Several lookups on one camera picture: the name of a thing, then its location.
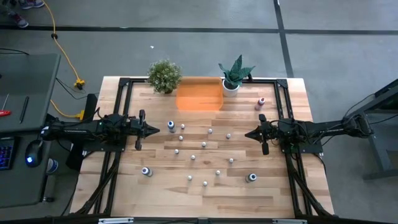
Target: wooden table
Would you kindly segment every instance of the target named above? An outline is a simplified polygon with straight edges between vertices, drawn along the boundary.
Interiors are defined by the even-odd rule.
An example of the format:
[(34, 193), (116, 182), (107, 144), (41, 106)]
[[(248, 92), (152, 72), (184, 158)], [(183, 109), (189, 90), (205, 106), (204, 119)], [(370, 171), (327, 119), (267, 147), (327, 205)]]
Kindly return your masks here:
[[(102, 115), (113, 112), (119, 78), (104, 77), (98, 100)], [(295, 118), (312, 120), (303, 79), (290, 78), (288, 84)], [(263, 156), (261, 145), (244, 137), (259, 124), (259, 113), (269, 120), (278, 119), (272, 85), (244, 85), (237, 97), (224, 98), (224, 105), (217, 112), (179, 111), (175, 95), (175, 91), (170, 95), (155, 94), (147, 83), (134, 84), (129, 115), (138, 115), (140, 109), (145, 109), (146, 121), (159, 128), (160, 133), (143, 140), (142, 151), (135, 151), (136, 137), (129, 137), (119, 166), (112, 216), (294, 217), (280, 148), (270, 143), (270, 154)], [(266, 98), (266, 103), (261, 111), (255, 111), (254, 105), (260, 97)], [(169, 120), (176, 124), (174, 134), (167, 129)], [(185, 125), (184, 130), (179, 128), (181, 124)], [(227, 133), (232, 135), (231, 139), (226, 139)], [(97, 187), (103, 156), (103, 152), (95, 152), (83, 161), (71, 212), (78, 210)], [(326, 210), (333, 213), (321, 162), (314, 155), (304, 154), (303, 163), (308, 187)], [(141, 174), (144, 166), (154, 171), (152, 177)], [(216, 170), (221, 171), (219, 176), (215, 175)], [(244, 178), (250, 173), (257, 174), (257, 180), (248, 184)], [(193, 176), (192, 181), (187, 180), (188, 175)], [(298, 194), (300, 208), (305, 211), (301, 191)]]

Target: shoe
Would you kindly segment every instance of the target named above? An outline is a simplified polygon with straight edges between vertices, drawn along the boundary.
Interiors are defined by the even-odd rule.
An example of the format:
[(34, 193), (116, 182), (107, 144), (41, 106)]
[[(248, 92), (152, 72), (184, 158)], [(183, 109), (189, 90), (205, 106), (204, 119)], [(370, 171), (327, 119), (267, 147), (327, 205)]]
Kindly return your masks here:
[(8, 16), (17, 24), (19, 28), (25, 28), (29, 26), (29, 23), (16, 12), (11, 12), (8, 14)]
[(32, 9), (33, 7), (42, 7), (44, 2), (42, 0), (25, 0), (25, 3), (20, 3), (21, 9)]

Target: computer mouse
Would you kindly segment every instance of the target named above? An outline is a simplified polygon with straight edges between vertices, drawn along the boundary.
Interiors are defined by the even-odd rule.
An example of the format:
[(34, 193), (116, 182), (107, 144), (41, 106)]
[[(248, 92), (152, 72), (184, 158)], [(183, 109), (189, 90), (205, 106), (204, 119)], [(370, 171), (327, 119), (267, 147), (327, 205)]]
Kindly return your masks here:
[(25, 162), (28, 167), (37, 167), (43, 159), (43, 141), (33, 140), (26, 147)]

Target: gray floor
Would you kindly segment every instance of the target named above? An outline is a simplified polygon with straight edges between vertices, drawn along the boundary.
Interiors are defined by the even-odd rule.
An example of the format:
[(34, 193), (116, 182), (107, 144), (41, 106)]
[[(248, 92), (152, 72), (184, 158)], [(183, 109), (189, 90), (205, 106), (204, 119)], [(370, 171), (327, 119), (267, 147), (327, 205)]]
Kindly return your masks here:
[[(65, 26), (277, 28), (271, 0), (48, 0), (57, 24)], [(286, 29), (398, 29), (392, 0), (280, 0)], [(31, 25), (50, 25), (45, 9), (22, 12)], [(0, 30), (0, 47), (30, 54), (59, 52), (48, 31)], [(87, 92), (98, 92), (105, 75), (145, 75), (149, 64), (169, 58), (186, 76), (220, 76), (217, 63), (257, 65), (255, 77), (286, 77), (279, 34), (170, 32), (59, 32), (59, 41)], [(341, 119), (368, 94), (398, 78), (398, 35), (287, 35), (294, 76), (304, 78), (314, 121)], [(62, 58), (58, 77), (75, 81)], [(56, 85), (53, 100), (69, 114), (84, 100)], [(397, 222), (398, 178), (364, 182), (376, 170), (367, 140), (336, 137), (325, 147), (328, 183), (335, 213), (345, 218)], [(1, 217), (60, 215), (72, 192), (73, 174), (57, 182), (59, 200), (51, 209), (0, 210)]]

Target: potted plant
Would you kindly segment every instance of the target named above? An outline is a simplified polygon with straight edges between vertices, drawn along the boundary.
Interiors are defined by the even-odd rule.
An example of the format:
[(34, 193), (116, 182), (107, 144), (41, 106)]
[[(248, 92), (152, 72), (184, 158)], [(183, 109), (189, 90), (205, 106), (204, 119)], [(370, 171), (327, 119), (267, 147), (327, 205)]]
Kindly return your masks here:
[(169, 60), (152, 63), (147, 72), (148, 82), (156, 93), (169, 94), (181, 81), (181, 67)]
[(227, 97), (236, 96), (239, 87), (242, 85), (243, 78), (246, 78), (255, 67), (242, 68), (242, 55), (235, 61), (231, 71), (225, 69), (220, 63), (218, 66), (220, 66), (220, 69), (222, 69), (225, 74), (225, 79), (223, 80), (223, 94)]

